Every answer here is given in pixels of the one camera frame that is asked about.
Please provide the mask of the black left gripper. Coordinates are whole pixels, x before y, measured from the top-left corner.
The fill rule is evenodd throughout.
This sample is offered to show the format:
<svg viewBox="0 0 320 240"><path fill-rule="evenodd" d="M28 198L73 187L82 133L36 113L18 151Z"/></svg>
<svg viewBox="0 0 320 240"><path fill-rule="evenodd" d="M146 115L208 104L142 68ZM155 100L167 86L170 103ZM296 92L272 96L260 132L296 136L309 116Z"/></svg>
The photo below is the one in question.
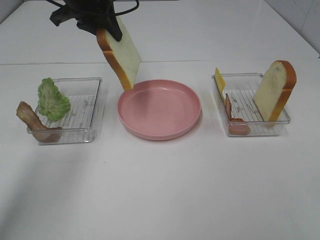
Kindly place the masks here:
<svg viewBox="0 0 320 240"><path fill-rule="evenodd" d="M76 26L83 31L95 35L101 26L117 42L121 41L123 34L115 16L112 0L64 0L64 4L55 0L49 2L59 7L49 18L57 27L60 23L76 19L80 21Z"/></svg>

